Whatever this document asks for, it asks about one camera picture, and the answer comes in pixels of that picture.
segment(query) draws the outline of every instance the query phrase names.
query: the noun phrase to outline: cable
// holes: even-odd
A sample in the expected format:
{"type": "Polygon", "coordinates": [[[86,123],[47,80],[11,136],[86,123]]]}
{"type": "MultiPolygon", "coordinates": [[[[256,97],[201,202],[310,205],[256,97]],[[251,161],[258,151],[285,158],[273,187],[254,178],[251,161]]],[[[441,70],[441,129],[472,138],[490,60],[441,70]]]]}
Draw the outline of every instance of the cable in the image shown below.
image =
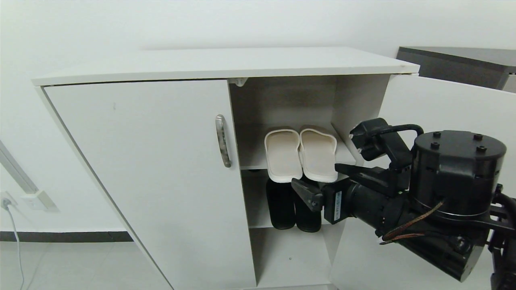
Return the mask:
{"type": "Polygon", "coordinates": [[[18,246],[18,263],[20,264],[20,273],[22,274],[22,285],[20,286],[20,290],[23,289],[23,284],[25,283],[25,277],[23,276],[23,268],[22,268],[22,254],[20,252],[20,238],[18,237],[18,231],[16,230],[16,225],[14,225],[14,218],[12,217],[12,213],[9,210],[9,204],[11,201],[8,199],[2,199],[2,208],[7,211],[9,217],[11,218],[12,229],[14,231],[14,237],[16,238],[16,245],[18,246]]]}
{"type": "Polygon", "coordinates": [[[404,224],[390,230],[389,232],[384,234],[383,237],[381,237],[382,242],[380,243],[380,245],[387,245],[396,240],[403,239],[403,238],[424,236],[425,235],[424,233],[412,233],[412,234],[405,234],[405,235],[401,235],[401,233],[404,232],[411,225],[413,225],[413,224],[417,223],[418,221],[421,221],[421,220],[425,219],[426,217],[428,217],[429,215],[433,214],[443,204],[444,204],[444,201],[441,201],[437,205],[435,205],[431,210],[427,211],[425,214],[422,214],[422,215],[414,218],[413,220],[408,221],[407,223],[404,223],[404,224]]]}
{"type": "Polygon", "coordinates": [[[389,127],[385,127],[385,128],[371,130],[371,131],[367,132],[367,135],[369,137],[374,137],[376,135],[382,135],[382,134],[400,132],[400,131],[409,131],[409,130],[416,131],[418,136],[424,134],[424,132],[425,132],[425,131],[423,131],[423,128],[421,128],[419,125],[405,124],[405,125],[389,126],[389,127]]]}
{"type": "Polygon", "coordinates": [[[495,202],[505,206],[512,218],[512,223],[516,224],[516,201],[500,192],[496,195],[495,202]]]}

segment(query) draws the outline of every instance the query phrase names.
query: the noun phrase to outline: floor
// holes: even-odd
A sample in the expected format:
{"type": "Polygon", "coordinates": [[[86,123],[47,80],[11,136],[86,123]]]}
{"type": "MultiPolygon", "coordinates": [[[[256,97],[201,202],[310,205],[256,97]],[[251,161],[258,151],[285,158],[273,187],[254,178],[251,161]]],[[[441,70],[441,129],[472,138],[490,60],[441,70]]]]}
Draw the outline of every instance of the floor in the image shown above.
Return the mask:
{"type": "MultiPolygon", "coordinates": [[[[23,290],[170,290],[134,243],[21,243],[23,290]]],[[[15,242],[0,242],[0,289],[21,284],[15,242]]]]}

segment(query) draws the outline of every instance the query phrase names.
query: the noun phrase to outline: white wall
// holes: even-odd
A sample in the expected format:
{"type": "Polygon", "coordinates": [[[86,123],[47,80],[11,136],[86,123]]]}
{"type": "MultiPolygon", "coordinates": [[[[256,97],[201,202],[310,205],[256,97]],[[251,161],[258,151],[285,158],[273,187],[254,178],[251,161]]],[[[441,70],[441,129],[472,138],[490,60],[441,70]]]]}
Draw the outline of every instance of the white wall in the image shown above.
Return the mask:
{"type": "MultiPolygon", "coordinates": [[[[400,45],[516,49],[515,11],[514,1],[3,0],[1,139],[60,209],[45,213],[20,204],[18,228],[124,230],[54,126],[31,77],[177,47],[347,45],[392,57],[400,45]]],[[[21,190],[4,170],[1,182],[19,200],[21,190]]],[[[11,230],[1,215],[2,230],[11,230]]]]}

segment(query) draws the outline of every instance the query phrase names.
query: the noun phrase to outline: label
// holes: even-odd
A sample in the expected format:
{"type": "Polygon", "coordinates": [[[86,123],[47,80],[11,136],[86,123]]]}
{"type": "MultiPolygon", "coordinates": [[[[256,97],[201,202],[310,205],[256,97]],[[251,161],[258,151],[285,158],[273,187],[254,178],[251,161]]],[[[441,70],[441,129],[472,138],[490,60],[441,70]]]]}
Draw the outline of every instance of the label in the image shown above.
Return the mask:
{"type": "Polygon", "coordinates": [[[341,218],[342,191],[335,194],[335,211],[333,212],[333,221],[341,218]]]}

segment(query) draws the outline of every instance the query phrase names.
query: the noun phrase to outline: black slipper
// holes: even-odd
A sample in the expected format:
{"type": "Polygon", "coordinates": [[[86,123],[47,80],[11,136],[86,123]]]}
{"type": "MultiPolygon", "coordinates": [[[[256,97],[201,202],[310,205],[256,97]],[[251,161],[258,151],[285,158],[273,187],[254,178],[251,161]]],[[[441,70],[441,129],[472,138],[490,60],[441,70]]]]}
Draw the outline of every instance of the black slipper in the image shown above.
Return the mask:
{"type": "MultiPolygon", "coordinates": [[[[318,186],[316,181],[310,180],[306,176],[303,176],[301,180],[308,184],[318,186]]],[[[311,211],[295,191],[293,195],[296,205],[297,227],[307,233],[318,232],[321,228],[321,212],[311,211]]]]}
{"type": "Polygon", "coordinates": [[[269,204],[270,222],[278,230],[292,228],[296,224],[294,211],[294,195],[290,183],[276,183],[269,179],[265,186],[267,203],[269,204]]]}

